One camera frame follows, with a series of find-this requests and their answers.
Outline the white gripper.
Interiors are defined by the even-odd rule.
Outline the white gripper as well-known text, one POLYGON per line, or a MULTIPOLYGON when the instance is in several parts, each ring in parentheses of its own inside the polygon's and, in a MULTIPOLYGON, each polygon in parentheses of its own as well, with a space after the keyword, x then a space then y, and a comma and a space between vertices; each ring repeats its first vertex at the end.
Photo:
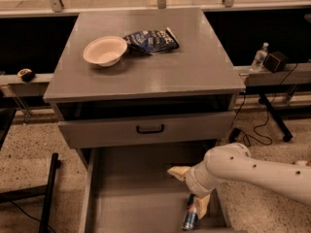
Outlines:
POLYGON ((211 175, 204 162, 195 166, 173 166, 167 170, 167 173, 180 182, 186 181, 190 192, 194 195, 193 203, 199 219, 202 219, 208 209, 210 202, 209 194, 218 185, 218 180, 211 175))

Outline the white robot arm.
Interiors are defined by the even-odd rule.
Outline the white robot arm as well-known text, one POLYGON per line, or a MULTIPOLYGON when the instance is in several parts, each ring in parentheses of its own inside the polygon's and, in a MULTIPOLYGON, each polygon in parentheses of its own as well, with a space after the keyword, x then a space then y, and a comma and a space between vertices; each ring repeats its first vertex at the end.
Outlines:
POLYGON ((226 181, 250 183, 311 205, 311 167, 305 163, 285 164, 253 159, 249 149, 239 143, 208 150, 194 166, 173 166, 167 173, 185 182, 194 195, 199 219, 206 213, 210 194, 226 181))

